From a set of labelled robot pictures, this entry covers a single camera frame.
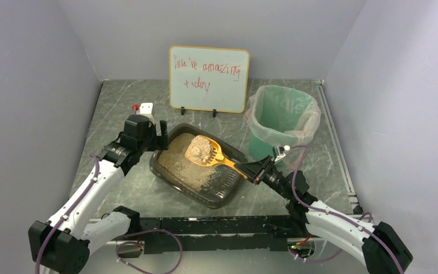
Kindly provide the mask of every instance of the yellow whiteboard frame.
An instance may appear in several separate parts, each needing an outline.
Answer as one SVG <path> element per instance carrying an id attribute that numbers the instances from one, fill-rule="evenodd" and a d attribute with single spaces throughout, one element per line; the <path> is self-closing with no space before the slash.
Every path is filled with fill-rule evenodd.
<path id="1" fill-rule="evenodd" d="M 171 52 L 173 47 L 186 47 L 186 48 L 193 48 L 193 49 L 207 49 L 207 50 L 233 50 L 233 51 L 244 51 L 248 54 L 248 69 L 246 70 L 246 88 L 244 89 L 244 103 L 242 106 L 241 111 L 218 111 L 217 112 L 227 112 L 227 113 L 243 113 L 246 110 L 246 96 L 248 95 L 248 80 L 249 80 L 249 61 L 251 59 L 251 54 L 248 50 L 241 50 L 241 49 L 226 49 L 223 47 L 198 47 L 198 46 L 182 46 L 182 45 L 173 45 L 169 48 L 169 104 L 172 108 L 175 108 L 179 110 L 181 107 L 175 107 L 172 105 L 172 63 L 171 63 Z M 200 110 L 200 111 L 213 111 L 213 110 L 204 110 L 200 108 L 186 108 L 186 110 Z"/>

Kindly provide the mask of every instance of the gray marble surface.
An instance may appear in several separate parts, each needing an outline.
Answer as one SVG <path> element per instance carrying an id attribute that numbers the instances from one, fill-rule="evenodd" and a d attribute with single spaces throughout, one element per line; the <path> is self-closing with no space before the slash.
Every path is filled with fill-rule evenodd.
<path id="1" fill-rule="evenodd" d="M 250 80 L 248 97 L 259 86 L 267 84 L 304 91 L 320 104 L 321 98 L 312 80 Z M 208 111 L 186 111 L 182 116 L 180 110 L 169 105 L 167 80 L 107 80 L 102 87 L 90 124 L 71 195 L 93 168 L 90 152 L 99 154 L 123 129 L 126 118 L 132 114 L 131 106 L 146 102 L 155 104 L 156 121 L 166 120 L 169 130 L 179 123 L 189 123 L 219 137 L 248 156 L 250 131 L 243 120 L 243 114 L 218 113 L 213 118 Z M 310 146 L 311 151 L 302 167 L 310 185 L 310 193 L 332 208 L 343 213 L 352 213 L 340 162 L 336 157 L 324 113 Z M 286 200 L 264 184 L 254 186 L 247 181 L 240 185 L 236 195 L 224 207 L 206 208 L 155 177 L 149 170 L 151 155 L 151 152 L 146 152 L 141 157 L 140 163 L 106 196 L 94 217 L 109 213 L 118 206 L 134 209 L 142 217 L 287 215 Z"/>

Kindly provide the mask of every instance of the slotted scoop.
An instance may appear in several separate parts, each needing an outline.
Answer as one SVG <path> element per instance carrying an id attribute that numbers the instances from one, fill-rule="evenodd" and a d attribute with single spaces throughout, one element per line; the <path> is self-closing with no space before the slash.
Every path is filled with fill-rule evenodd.
<path id="1" fill-rule="evenodd" d="M 211 146 L 212 146 L 212 152 L 210 153 L 210 157 L 209 159 L 207 159 L 207 161 L 205 163 L 197 163 L 195 161 L 193 161 L 190 157 L 189 157 L 189 150 L 190 150 L 190 146 L 187 148 L 187 151 L 185 152 L 185 157 L 191 161 L 194 164 L 197 164 L 199 166 L 203 166 L 203 167 L 212 167 L 215 166 L 216 164 L 223 164 L 225 166 L 228 166 L 232 169 L 234 169 L 237 173 L 241 174 L 245 179 L 247 179 L 248 177 L 246 175 L 244 175 L 241 171 L 239 171 L 235 166 L 234 166 L 234 162 L 229 160 L 228 158 L 226 158 L 223 154 L 222 154 L 222 149 L 221 146 L 219 146 L 219 144 L 214 141 L 213 139 L 207 137 L 207 136 L 203 136 L 203 135 L 198 135 L 201 136 L 207 140 L 209 140 Z"/>

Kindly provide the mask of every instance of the litter box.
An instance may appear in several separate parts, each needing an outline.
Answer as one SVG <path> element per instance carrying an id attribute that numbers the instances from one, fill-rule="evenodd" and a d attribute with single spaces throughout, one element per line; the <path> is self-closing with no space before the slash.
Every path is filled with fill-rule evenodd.
<path id="1" fill-rule="evenodd" d="M 169 132 L 169 144 L 176 137 L 184 133 L 189 133 L 194 136 L 207 136 L 217 141 L 227 158 L 229 158 L 233 162 L 246 162 L 246 157 L 239 150 L 235 149 L 234 147 L 230 146 L 219 138 L 186 123 L 177 125 L 173 130 Z M 202 187 L 202 189 L 197 190 L 176 177 L 161 163 L 159 163 L 159 157 L 161 154 L 162 151 L 156 151 L 150 158 L 150 170 L 152 171 L 152 173 L 159 179 L 164 181 L 166 184 L 175 188 L 178 192 L 181 192 L 185 196 L 211 209 L 221 208 L 225 204 L 227 204 L 228 201 L 236 193 L 239 184 L 244 181 L 244 177 L 235 172 L 232 168 L 217 165 L 216 175 L 214 176 L 214 178 L 211 178 L 206 186 Z"/>

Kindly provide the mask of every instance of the green trash can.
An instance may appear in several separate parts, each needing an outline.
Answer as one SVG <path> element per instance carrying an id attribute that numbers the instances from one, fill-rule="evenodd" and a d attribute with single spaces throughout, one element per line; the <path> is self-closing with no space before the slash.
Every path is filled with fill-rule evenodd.
<path id="1" fill-rule="evenodd" d="M 308 144 L 320 118 L 320 108 L 311 95 L 288 87 L 259 87 L 249 98 L 249 109 L 244 115 L 251 129 L 250 155 L 260 160 L 273 156 L 273 146 Z M 298 154 L 289 154 L 282 162 L 292 169 L 297 158 Z"/>

